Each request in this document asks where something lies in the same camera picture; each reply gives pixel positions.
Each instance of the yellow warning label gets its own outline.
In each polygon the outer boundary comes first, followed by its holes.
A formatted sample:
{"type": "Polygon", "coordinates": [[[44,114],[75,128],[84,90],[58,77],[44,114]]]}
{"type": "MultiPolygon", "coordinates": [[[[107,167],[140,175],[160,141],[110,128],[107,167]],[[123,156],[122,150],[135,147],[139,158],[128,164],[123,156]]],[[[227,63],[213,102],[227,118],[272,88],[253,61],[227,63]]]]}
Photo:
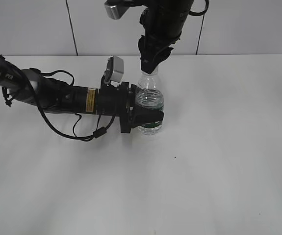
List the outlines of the yellow warning label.
{"type": "Polygon", "coordinates": [[[94,112],[95,93],[96,93],[95,89],[89,88],[87,90],[86,111],[88,113],[94,112]]]}

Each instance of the bottle neck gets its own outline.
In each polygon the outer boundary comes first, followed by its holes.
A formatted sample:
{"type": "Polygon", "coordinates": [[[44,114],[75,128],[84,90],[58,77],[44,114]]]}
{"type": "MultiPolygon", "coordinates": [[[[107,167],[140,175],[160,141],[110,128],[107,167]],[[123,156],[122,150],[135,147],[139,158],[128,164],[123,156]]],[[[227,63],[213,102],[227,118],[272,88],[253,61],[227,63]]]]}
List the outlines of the bottle neck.
{"type": "Polygon", "coordinates": [[[151,74],[148,74],[144,71],[142,71],[142,74],[146,75],[146,76],[155,76],[158,74],[158,66],[154,69],[154,71],[151,74]]]}

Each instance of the clear plastic bottle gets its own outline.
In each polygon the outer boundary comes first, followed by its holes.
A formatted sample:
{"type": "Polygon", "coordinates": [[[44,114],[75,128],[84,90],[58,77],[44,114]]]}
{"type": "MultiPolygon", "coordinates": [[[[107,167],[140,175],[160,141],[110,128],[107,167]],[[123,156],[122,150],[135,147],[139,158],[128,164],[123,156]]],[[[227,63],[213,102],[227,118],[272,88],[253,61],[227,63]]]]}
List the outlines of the clear plastic bottle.
{"type": "MultiPolygon", "coordinates": [[[[151,74],[142,72],[138,81],[136,103],[149,109],[164,109],[164,96],[161,92],[162,82],[158,76],[158,67],[151,74]]],[[[160,131],[162,122],[148,123],[139,126],[138,129],[144,135],[154,135],[160,131]]]]}

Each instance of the white wall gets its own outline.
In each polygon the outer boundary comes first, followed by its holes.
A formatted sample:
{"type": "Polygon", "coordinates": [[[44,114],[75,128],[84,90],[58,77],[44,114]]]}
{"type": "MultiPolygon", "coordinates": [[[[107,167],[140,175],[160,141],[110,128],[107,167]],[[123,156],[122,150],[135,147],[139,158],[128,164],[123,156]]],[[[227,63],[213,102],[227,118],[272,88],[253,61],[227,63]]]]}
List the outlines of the white wall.
{"type": "Polygon", "coordinates": [[[282,0],[211,0],[200,54],[282,54],[282,0]]]}
{"type": "MultiPolygon", "coordinates": [[[[68,0],[80,55],[135,55],[144,30],[144,8],[119,21],[107,17],[105,0],[68,0]]],[[[204,7],[195,0],[194,10],[204,7]]],[[[189,17],[173,54],[195,54],[202,17],[189,17]]],[[[0,54],[75,55],[65,0],[0,0],[0,54]]],[[[199,54],[282,54],[282,1],[211,0],[199,54]]]]}
{"type": "MultiPolygon", "coordinates": [[[[130,8],[118,21],[108,18],[105,0],[68,0],[78,52],[81,55],[136,55],[138,41],[144,34],[139,23],[144,7],[130,8]]],[[[193,7],[202,10],[204,0],[195,0],[193,7]]],[[[202,17],[189,17],[181,41],[174,54],[194,54],[198,44],[202,17]]]]}
{"type": "Polygon", "coordinates": [[[74,55],[63,0],[0,0],[0,54],[74,55]]]}

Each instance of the water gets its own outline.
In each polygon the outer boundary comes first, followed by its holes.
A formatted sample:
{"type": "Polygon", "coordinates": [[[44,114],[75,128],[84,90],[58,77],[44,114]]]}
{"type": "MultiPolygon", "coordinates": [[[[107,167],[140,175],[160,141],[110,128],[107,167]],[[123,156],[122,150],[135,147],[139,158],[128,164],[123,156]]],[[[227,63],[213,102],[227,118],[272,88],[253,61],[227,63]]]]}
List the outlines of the water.
{"type": "MultiPolygon", "coordinates": [[[[163,111],[164,96],[158,90],[142,89],[136,95],[136,103],[144,108],[159,109],[160,111],[163,111]]],[[[138,129],[144,135],[154,135],[160,131],[161,127],[162,121],[159,121],[139,126],[138,129]]]]}

